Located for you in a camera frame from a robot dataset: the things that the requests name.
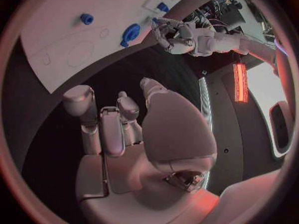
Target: robotic arm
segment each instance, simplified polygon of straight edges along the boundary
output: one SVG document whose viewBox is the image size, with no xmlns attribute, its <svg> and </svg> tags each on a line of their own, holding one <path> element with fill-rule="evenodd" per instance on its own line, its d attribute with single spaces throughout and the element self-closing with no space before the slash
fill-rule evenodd
<svg viewBox="0 0 299 224">
<path fill-rule="evenodd" d="M 275 68 L 275 50 L 245 35 L 214 32 L 209 28 L 196 28 L 194 22 L 167 18 L 154 18 L 151 26 L 158 43 L 171 54 L 189 53 L 196 57 L 233 50 L 242 55 L 249 53 Z M 174 36 L 167 39 L 170 33 Z"/>
</svg>

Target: robotic hand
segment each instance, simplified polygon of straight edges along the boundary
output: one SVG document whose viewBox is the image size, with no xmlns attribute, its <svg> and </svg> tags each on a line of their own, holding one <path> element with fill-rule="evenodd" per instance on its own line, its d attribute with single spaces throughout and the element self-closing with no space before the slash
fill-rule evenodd
<svg viewBox="0 0 299 224">
<path fill-rule="evenodd" d="M 242 34 L 224 34 L 209 28 L 196 28 L 195 22 L 167 18 L 153 18 L 152 32 L 158 43 L 171 54 L 189 53 L 192 56 L 210 56 L 213 52 L 233 50 L 248 53 L 275 67 L 275 50 Z"/>
</svg>

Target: white panel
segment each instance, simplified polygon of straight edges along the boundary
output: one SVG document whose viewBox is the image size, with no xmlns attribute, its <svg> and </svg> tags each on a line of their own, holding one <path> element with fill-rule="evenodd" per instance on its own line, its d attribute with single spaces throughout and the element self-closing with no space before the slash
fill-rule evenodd
<svg viewBox="0 0 299 224">
<path fill-rule="evenodd" d="M 35 74 L 54 92 L 60 85 L 93 62 L 123 49 L 126 28 L 141 26 L 139 44 L 150 31 L 149 16 L 163 16 L 160 2 L 172 8 L 180 0 L 46 0 L 21 33 L 27 59 Z M 90 25 L 82 13 L 94 17 Z"/>
</svg>

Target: red light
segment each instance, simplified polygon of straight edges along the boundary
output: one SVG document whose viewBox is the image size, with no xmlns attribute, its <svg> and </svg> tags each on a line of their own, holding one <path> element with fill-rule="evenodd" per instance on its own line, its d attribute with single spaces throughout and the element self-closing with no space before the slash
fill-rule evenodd
<svg viewBox="0 0 299 224">
<path fill-rule="evenodd" d="M 245 64 L 234 64 L 234 77 L 235 102 L 248 102 L 247 71 Z"/>
</svg>

